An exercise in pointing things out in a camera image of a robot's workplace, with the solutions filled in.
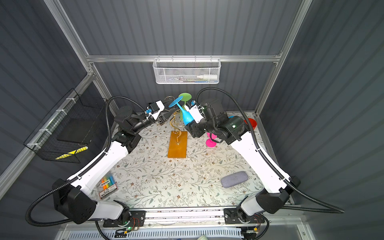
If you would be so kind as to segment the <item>blue wine glass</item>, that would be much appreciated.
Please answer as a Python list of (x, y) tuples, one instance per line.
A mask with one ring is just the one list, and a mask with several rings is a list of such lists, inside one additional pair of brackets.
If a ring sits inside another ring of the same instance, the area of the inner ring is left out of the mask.
[(192, 117), (192, 115), (186, 111), (180, 104), (179, 102), (183, 99), (183, 97), (178, 97), (177, 99), (175, 99), (170, 105), (169, 105), (169, 108), (172, 108), (173, 106), (177, 105), (179, 107), (179, 109), (181, 110), (181, 112), (183, 113), (183, 122), (184, 122), (184, 125), (187, 126), (189, 123), (191, 123), (194, 118)]

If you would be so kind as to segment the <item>pink wine glass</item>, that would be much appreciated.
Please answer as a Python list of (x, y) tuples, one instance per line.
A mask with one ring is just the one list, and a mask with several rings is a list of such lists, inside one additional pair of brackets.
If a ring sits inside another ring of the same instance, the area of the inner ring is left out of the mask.
[(207, 133), (208, 139), (206, 140), (206, 145), (209, 148), (214, 148), (217, 145), (217, 142), (215, 142), (217, 136), (211, 133)]

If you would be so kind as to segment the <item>green wine glass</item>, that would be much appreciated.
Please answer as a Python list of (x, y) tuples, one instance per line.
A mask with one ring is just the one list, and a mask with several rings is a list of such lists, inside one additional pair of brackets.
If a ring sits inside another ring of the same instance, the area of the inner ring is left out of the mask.
[(181, 93), (179, 94), (179, 98), (182, 97), (180, 101), (180, 105), (184, 108), (187, 101), (191, 100), (192, 95), (189, 93)]

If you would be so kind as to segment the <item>red wine glass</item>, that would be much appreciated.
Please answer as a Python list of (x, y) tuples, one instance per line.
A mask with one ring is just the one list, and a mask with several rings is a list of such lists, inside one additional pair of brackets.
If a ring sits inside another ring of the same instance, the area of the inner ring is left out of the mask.
[[(248, 118), (248, 121), (250, 122), (252, 129), (255, 130), (257, 127), (257, 121), (252, 118)], [(244, 120), (244, 122), (245, 122), (246, 128), (250, 130), (251, 128), (249, 127), (247, 120)]]

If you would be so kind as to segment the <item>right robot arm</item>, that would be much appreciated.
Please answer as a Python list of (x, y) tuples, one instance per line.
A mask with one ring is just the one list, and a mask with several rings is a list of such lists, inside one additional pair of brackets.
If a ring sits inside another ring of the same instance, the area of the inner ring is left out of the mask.
[(202, 105), (189, 100), (184, 111), (185, 127), (192, 137), (199, 138), (203, 134), (217, 136), (236, 150), (261, 180), (263, 188), (237, 206), (240, 221), (248, 222), (254, 214), (274, 214), (285, 206), (300, 180), (291, 178), (259, 145), (246, 117), (228, 116), (219, 100)]

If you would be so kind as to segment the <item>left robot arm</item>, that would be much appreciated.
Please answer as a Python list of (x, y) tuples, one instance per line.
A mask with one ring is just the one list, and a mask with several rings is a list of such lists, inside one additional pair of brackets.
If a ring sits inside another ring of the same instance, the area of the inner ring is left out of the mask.
[(120, 108), (114, 119), (120, 130), (112, 137), (110, 147), (82, 169), (83, 175), (77, 172), (73, 183), (53, 194), (55, 210), (76, 224), (96, 219), (128, 221), (129, 207), (125, 204), (96, 201), (90, 194), (111, 168), (136, 148), (141, 140), (140, 131), (152, 124), (166, 123), (175, 111), (167, 110), (161, 101), (151, 103), (141, 115), (129, 106)]

